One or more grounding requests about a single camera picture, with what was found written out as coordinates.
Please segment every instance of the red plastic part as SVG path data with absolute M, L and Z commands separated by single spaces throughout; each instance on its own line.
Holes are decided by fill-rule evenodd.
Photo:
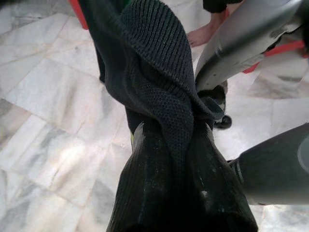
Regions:
M 266 57 L 269 57 L 269 56 L 277 55 L 277 54 L 280 54 L 280 53 L 293 51 L 293 50 L 297 50 L 297 49 L 304 49 L 304 48 L 305 48 L 305 43 L 303 41 L 295 41 L 295 42 L 291 42 L 291 43 L 288 43 L 288 44 L 284 44 L 284 45 L 275 47 L 274 49 L 271 49 L 270 51 L 265 52 L 264 55 Z M 304 54 L 303 57 L 309 58 L 309 55 Z M 259 63 L 253 65 L 251 68 L 243 71 L 243 73 L 247 74 L 247 73 L 253 72 L 256 69 L 256 67 L 258 66 L 258 64 Z
M 248 73 L 252 73 L 256 67 L 259 65 L 259 63 L 254 64 L 251 68 L 246 69 L 245 71 L 243 71 L 244 74 L 248 74 Z
M 78 0 L 69 0 L 78 20 L 80 21 L 82 27 L 85 29 L 85 30 L 88 30 L 88 25 L 86 23 L 86 20 L 85 20 L 85 17 L 84 17 L 84 14 L 82 12 L 82 9 L 81 9 L 81 6 L 79 5 L 79 1 Z

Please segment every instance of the white marble tile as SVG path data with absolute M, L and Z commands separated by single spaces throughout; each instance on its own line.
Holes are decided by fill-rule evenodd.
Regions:
M 0 35 L 12 30 L 11 7 L 4 5 L 0 8 Z
M 106 231 L 114 201 L 115 193 L 102 180 L 98 179 L 78 223 L 76 232 Z
M 169 7 L 182 5 L 185 3 L 190 3 L 197 0 L 160 0 L 161 2 L 165 3 Z
M 7 146 L 0 151 L 0 167 L 4 170 L 11 169 L 31 145 L 45 124 L 46 122 L 44 120 L 31 115 L 10 139 Z
M 64 42 L 64 44 L 59 44 L 58 47 L 65 47 L 66 44 Z M 46 57 L 96 78 L 99 77 L 98 60 L 93 42 L 76 45 L 72 49 L 64 48 L 64 50 L 47 54 Z
M 120 173 L 131 156 L 131 149 L 111 144 L 99 171 L 98 180 L 114 193 L 117 191 Z
M 277 76 L 290 78 L 302 78 L 308 67 L 308 60 L 302 58 L 298 51 L 267 57 L 259 65 L 259 68 Z
M 181 21 L 186 33 L 209 23 L 211 15 L 203 9 L 203 1 L 192 0 L 184 4 L 171 6 L 171 10 Z
M 301 80 L 301 77 L 283 77 L 262 71 L 247 91 L 247 95 L 267 99 L 298 98 Z
M 227 160 L 270 138 L 272 107 L 273 100 L 228 95 L 232 127 L 214 131 L 215 143 Z
M 50 57 L 53 56 L 54 53 L 62 53 L 62 52 L 68 52 L 70 50 L 77 49 L 78 46 L 86 43 L 85 41 L 69 41 L 62 39 L 60 37 L 57 37 L 55 42 L 50 46 L 50 48 L 46 52 L 46 56 Z
M 299 83 L 298 92 L 300 97 L 309 97 L 309 68 Z
M 0 65 L 0 98 L 11 91 L 44 57 L 43 53 Z
M 29 117 L 28 111 L 0 99 L 0 151 Z
M 271 125 L 271 135 L 283 133 L 309 122 L 309 98 L 277 100 Z
M 12 16 L 45 18 L 50 15 L 52 0 L 24 0 L 12 4 Z
M 83 29 L 81 23 L 76 17 L 70 17 L 68 19 L 59 33 L 59 37 L 71 42 L 92 41 L 89 30 Z
M 131 154 L 130 149 L 116 144 L 110 145 L 77 232 L 106 231 L 112 214 L 120 173 Z
M 5 214 L 23 177 L 0 169 L 0 218 Z
M 64 14 L 38 20 L 0 36 L 0 45 L 52 43 L 68 20 Z
M 254 218 L 255 218 L 255 221 L 256 221 L 256 224 L 258 227 L 261 226 L 262 224 L 262 220 L 263 220 L 263 211 L 264 211 L 264 206 L 261 206 L 261 205 L 249 205 L 253 215 L 254 215 Z
M 47 124 L 13 170 L 84 206 L 106 151 Z
M 265 206 L 260 232 L 307 232 L 309 206 Z
M 228 79 L 228 94 L 230 96 L 246 96 L 249 89 L 261 73 L 260 69 L 257 69 L 251 73 L 244 74 L 242 72 Z
M 81 209 L 24 180 L 0 218 L 1 232 L 74 232 Z
M 69 1 L 64 0 L 52 0 L 52 12 L 75 16 Z
M 37 53 L 42 53 L 50 46 L 51 45 L 48 43 L 0 46 L 0 54 L 5 54 L 5 56 L 0 56 L 0 64 L 15 61 Z
M 101 89 L 98 79 L 44 59 L 5 98 L 76 133 L 89 108 L 101 97 Z
M 126 115 L 121 119 L 121 123 L 119 125 L 118 131 L 112 141 L 113 144 L 119 145 L 125 149 L 130 150 L 131 147 L 131 131 L 127 124 Z
M 125 109 L 109 95 L 104 86 L 93 103 L 77 135 L 107 148 L 115 137 L 121 122 L 126 120 L 124 118 Z

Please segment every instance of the human foot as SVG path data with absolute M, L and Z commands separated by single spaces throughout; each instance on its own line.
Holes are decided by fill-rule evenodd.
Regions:
M 197 47 L 202 44 L 208 43 L 216 30 L 226 19 L 226 11 L 222 13 L 211 14 L 211 21 L 209 24 L 194 30 L 187 34 L 188 41 L 191 47 Z

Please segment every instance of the black pants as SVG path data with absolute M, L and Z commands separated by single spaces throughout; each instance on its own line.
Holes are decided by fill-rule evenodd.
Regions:
M 203 8 L 210 13 L 220 13 L 227 4 L 239 3 L 242 0 L 203 0 Z

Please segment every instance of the marble floor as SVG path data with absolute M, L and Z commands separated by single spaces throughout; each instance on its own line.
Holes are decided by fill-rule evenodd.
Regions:
M 164 0 L 186 32 L 200 0 Z M 193 64 L 204 46 L 192 50 Z M 297 53 L 229 80 L 226 159 L 309 121 L 309 66 Z M 65 0 L 0 8 L 0 231 L 102 232 L 130 156 L 124 108 L 98 80 L 93 42 Z M 309 206 L 253 206 L 261 232 L 309 232 Z

